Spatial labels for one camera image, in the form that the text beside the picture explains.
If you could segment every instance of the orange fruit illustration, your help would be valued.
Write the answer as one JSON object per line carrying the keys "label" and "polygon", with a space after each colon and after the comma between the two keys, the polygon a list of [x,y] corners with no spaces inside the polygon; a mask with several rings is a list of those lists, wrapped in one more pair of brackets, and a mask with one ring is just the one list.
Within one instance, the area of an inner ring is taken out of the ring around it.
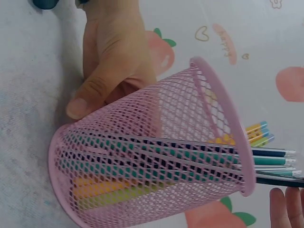
{"label": "orange fruit illustration", "polygon": [[286,101],[304,102],[304,68],[291,66],[281,70],[275,83]]}
{"label": "orange fruit illustration", "polygon": [[175,54],[172,47],[176,46],[176,43],[171,39],[163,39],[159,28],[154,31],[146,31],[146,37],[154,71],[159,76],[173,65]]}
{"label": "orange fruit illustration", "polygon": [[246,228],[246,224],[221,202],[185,212],[188,228]]}

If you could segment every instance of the pen holder rim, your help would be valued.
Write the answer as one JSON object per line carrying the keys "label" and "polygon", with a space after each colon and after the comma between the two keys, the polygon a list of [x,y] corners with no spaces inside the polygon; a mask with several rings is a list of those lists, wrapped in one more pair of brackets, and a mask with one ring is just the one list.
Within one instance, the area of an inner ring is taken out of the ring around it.
{"label": "pen holder rim", "polygon": [[81,220],[81,218],[71,209],[69,203],[66,201],[64,195],[61,193],[60,185],[56,177],[56,171],[55,171],[55,160],[54,160],[54,151],[56,149],[57,145],[57,139],[60,136],[60,133],[65,130],[68,126],[71,124],[65,124],[61,126],[54,134],[49,151],[48,151],[48,173],[50,176],[51,185],[53,188],[53,191],[55,193],[55,196],[63,208],[63,210],[67,213],[67,215],[80,227],[82,228],[91,228],[88,224],[86,224],[84,221]]}
{"label": "pen holder rim", "polygon": [[242,172],[244,174],[244,190],[240,193],[247,197],[252,194],[256,184],[256,174],[254,169],[254,160],[252,156],[252,150],[246,137],[247,133],[243,124],[240,122],[239,115],[236,111],[236,107],[232,102],[227,90],[225,89],[223,83],[218,77],[218,74],[201,57],[193,57],[190,59],[190,64],[194,63],[203,72],[204,76],[208,79],[210,84],[217,85],[212,87],[213,92],[216,94],[217,98],[220,100],[220,105],[225,113],[225,118],[229,122],[229,126],[233,129],[233,138],[236,142],[237,151],[242,151],[239,153],[242,165]]}

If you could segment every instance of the green leaf print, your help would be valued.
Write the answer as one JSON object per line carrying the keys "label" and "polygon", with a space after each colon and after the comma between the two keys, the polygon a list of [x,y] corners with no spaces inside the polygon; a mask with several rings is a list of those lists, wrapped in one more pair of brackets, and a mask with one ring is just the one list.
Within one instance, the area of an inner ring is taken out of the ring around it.
{"label": "green leaf print", "polygon": [[155,28],[153,32],[155,32],[157,35],[159,35],[160,38],[162,38],[162,33],[159,28]]}
{"label": "green leaf print", "polygon": [[256,222],[256,218],[246,212],[234,212],[235,216],[238,216],[246,226],[250,226]]}
{"label": "green leaf print", "polygon": [[175,41],[173,41],[171,39],[163,39],[163,40],[166,41],[170,45],[171,48],[176,46]]}
{"label": "green leaf print", "polygon": [[230,211],[232,211],[232,202],[229,196],[222,198],[220,202],[224,204]]}

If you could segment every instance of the metal mesh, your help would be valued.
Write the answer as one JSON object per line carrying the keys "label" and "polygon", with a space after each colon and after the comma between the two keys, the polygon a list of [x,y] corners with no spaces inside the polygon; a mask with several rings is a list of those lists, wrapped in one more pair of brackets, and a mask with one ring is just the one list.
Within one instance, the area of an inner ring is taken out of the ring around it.
{"label": "metal mesh", "polygon": [[50,172],[67,213],[83,227],[123,228],[242,190],[236,150],[206,143],[234,143],[213,86],[191,63],[61,130]]}

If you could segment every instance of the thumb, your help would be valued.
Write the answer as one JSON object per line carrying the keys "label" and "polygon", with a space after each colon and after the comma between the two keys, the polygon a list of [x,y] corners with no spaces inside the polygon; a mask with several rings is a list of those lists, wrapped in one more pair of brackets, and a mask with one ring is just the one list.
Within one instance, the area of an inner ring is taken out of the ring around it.
{"label": "thumb", "polygon": [[66,107],[66,114],[79,120],[101,108],[109,94],[124,80],[126,72],[114,62],[99,64]]}

